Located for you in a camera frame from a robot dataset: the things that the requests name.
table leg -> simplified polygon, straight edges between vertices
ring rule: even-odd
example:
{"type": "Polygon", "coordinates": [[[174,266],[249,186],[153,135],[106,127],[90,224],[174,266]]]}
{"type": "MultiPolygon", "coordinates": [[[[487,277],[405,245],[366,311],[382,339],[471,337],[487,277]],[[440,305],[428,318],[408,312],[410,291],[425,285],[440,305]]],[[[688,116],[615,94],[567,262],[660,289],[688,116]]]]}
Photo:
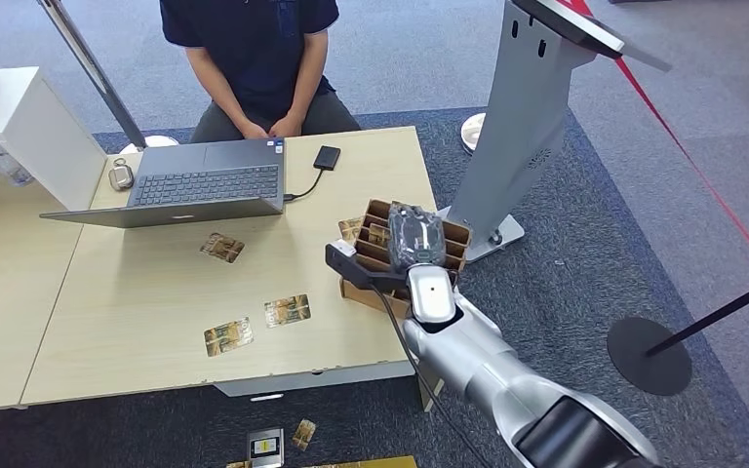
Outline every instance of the table leg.
{"type": "MultiPolygon", "coordinates": [[[[429,386],[432,387],[432,390],[435,392],[435,396],[440,395],[441,390],[444,389],[444,380],[439,377],[438,374],[436,374],[435,371],[432,370],[432,368],[423,363],[423,361],[417,363],[417,367],[420,369],[420,375],[423,375],[423,378],[425,378],[429,383],[429,386]]],[[[420,402],[423,404],[423,411],[432,411],[432,407],[435,406],[435,402],[432,401],[429,393],[426,392],[425,388],[423,388],[423,384],[420,383],[419,378],[417,385],[420,387],[420,402]]]]}

card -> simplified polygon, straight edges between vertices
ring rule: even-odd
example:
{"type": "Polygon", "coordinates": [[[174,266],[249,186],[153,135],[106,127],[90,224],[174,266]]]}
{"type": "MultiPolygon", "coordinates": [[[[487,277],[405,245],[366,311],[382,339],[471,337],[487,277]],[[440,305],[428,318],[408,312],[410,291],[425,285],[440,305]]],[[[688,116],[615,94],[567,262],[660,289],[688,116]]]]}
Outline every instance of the card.
{"type": "Polygon", "coordinates": [[[369,225],[369,242],[371,242],[372,244],[381,246],[384,249],[388,249],[389,240],[391,238],[391,231],[389,231],[387,228],[378,224],[369,225]]]}
{"type": "Polygon", "coordinates": [[[311,442],[311,437],[314,436],[314,431],[316,430],[317,424],[308,419],[303,419],[299,422],[295,435],[292,437],[292,441],[298,449],[305,451],[308,449],[308,444],[311,442]]]}
{"type": "Polygon", "coordinates": [[[208,242],[199,249],[199,252],[233,263],[244,248],[245,244],[242,242],[215,232],[208,238],[208,242]]]}
{"type": "Polygon", "coordinates": [[[248,317],[205,330],[205,348],[208,357],[219,356],[254,341],[254,332],[248,317]]]}
{"type": "Polygon", "coordinates": [[[265,324],[270,329],[310,318],[311,308],[305,294],[265,303],[265,324]]]}
{"type": "Polygon", "coordinates": [[[354,241],[357,240],[357,236],[360,234],[360,227],[363,225],[363,217],[353,217],[340,221],[337,225],[340,228],[340,235],[343,236],[343,240],[354,245],[354,241]]]}

grey kiosk stand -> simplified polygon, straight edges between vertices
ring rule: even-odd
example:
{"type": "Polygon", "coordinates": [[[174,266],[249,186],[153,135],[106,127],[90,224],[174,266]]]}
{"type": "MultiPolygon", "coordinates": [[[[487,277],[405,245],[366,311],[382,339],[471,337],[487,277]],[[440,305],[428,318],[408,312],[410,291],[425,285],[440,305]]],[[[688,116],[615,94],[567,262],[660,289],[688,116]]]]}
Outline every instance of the grey kiosk stand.
{"type": "Polygon", "coordinates": [[[560,154],[572,70],[601,54],[670,65],[556,0],[505,0],[487,116],[446,219],[472,228],[469,262],[524,236],[510,212],[560,154]]]}

wooden table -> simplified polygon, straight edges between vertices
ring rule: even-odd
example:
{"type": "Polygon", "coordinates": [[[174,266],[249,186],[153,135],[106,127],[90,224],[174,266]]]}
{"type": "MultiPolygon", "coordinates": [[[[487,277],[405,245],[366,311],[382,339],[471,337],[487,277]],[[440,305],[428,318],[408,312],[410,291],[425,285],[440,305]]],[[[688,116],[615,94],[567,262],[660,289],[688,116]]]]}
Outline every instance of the wooden table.
{"type": "Polygon", "coordinates": [[[38,217],[60,210],[39,183],[0,177],[0,408],[20,403],[82,229],[38,217]]]}
{"type": "MultiPolygon", "coordinates": [[[[324,248],[339,237],[337,222],[361,215],[371,198],[435,208],[416,133],[288,139],[288,192],[311,185],[323,144],[342,150],[335,171],[282,216],[85,226],[21,402],[205,384],[239,395],[411,374],[387,316],[340,297],[324,248]],[[199,252],[214,232],[246,244],[235,263],[199,252]],[[264,302],[301,293],[312,318],[268,329],[264,302]],[[255,341],[208,357],[203,331],[244,317],[255,341]]],[[[138,157],[126,156],[134,169],[138,157]]],[[[126,200],[102,183],[93,206],[126,200]]]]}

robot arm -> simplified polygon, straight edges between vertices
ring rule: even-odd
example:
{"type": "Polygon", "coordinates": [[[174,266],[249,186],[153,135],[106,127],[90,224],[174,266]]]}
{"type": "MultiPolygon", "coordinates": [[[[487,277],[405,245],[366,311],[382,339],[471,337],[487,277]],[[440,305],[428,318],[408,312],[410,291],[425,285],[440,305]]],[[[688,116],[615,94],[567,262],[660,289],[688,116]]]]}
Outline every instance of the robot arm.
{"type": "Polygon", "coordinates": [[[326,246],[326,262],[358,289],[409,286],[413,316],[403,324],[412,352],[478,407],[523,468],[653,468],[650,442],[598,398],[565,388],[518,360],[497,325],[453,290],[430,264],[372,273],[352,252],[326,246]]]}

